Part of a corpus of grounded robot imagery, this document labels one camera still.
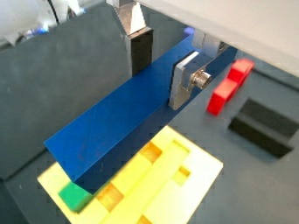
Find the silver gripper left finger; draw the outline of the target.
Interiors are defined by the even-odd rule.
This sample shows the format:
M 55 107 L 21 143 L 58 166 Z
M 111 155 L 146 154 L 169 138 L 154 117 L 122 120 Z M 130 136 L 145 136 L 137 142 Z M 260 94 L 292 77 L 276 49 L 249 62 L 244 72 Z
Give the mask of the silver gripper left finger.
M 129 72 L 135 76 L 153 63 L 154 29 L 146 24 L 142 4 L 137 0 L 107 0 L 114 7 L 126 41 Z

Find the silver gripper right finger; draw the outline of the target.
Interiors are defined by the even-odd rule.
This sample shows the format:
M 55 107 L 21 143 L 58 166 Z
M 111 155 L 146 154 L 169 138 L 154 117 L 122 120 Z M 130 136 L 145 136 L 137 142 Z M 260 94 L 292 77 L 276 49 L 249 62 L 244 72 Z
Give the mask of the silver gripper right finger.
M 209 33 L 195 30 L 191 45 L 195 47 L 175 64 L 169 106 L 178 110 L 190 100 L 193 89 L 205 89 L 211 83 L 209 64 L 222 55 L 230 45 Z

